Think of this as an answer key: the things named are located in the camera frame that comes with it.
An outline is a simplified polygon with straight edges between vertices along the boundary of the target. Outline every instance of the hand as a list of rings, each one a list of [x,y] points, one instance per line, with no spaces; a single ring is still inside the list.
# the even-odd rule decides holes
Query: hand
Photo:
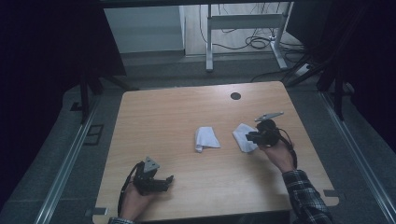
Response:
[[[149,203],[155,198],[156,194],[140,195],[137,188],[131,182],[125,190],[122,202],[120,218],[135,221],[137,217],[146,209]]]
[[[282,141],[278,141],[273,147],[259,146],[259,149],[267,154],[268,159],[280,170],[282,174],[295,170],[293,157],[288,147]]]

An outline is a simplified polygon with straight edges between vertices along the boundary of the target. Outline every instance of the plaid sleeve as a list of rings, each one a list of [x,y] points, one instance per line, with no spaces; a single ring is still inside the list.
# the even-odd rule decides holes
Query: plaid sleeve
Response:
[[[291,206],[298,217],[294,223],[332,223],[329,209],[304,171],[290,171],[282,176],[288,189]]]
[[[111,217],[107,224],[135,224],[135,222],[120,217]]]

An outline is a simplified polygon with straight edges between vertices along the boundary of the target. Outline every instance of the white metal frame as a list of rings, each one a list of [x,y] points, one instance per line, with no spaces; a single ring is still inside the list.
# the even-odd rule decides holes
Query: white metal frame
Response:
[[[212,7],[207,5],[207,43],[206,43],[206,71],[213,71],[213,46],[212,30],[220,29],[254,29],[254,28],[278,28],[276,38],[270,42],[271,49],[276,56],[280,69],[288,66],[279,50],[279,42],[285,30],[289,16],[291,2],[288,2],[282,14],[259,14],[259,15],[219,15],[212,16]]]

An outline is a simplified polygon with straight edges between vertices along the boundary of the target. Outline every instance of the white napkin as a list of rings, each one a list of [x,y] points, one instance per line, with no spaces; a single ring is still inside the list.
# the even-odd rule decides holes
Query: white napkin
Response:
[[[220,147],[212,127],[200,127],[195,132],[195,149],[202,152],[204,147]]]
[[[233,131],[233,137],[243,152],[250,152],[258,148],[257,144],[247,140],[245,134],[249,132],[257,132],[257,130],[244,123],[239,124],[239,126]]]

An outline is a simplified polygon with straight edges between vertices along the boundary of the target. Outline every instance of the light wooden floor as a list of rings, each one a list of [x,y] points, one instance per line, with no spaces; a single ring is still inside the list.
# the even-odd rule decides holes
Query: light wooden floor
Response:
[[[255,4],[220,4],[212,5],[212,16],[226,14],[265,14],[265,13],[282,13],[287,3],[255,3]],[[186,17],[186,55],[205,54],[206,40],[206,18],[208,6],[184,6]],[[234,30],[216,30],[212,31],[212,43],[226,46],[232,49],[226,49],[217,45],[213,46],[214,53],[239,53],[239,52],[263,52],[271,51],[270,46],[264,49],[254,49],[251,46],[238,49],[246,45],[246,39],[253,34],[268,38],[271,35],[270,29],[244,29]],[[288,33],[282,35],[282,42],[290,44],[301,44],[297,39]],[[262,47],[264,43],[258,43],[257,47]]]

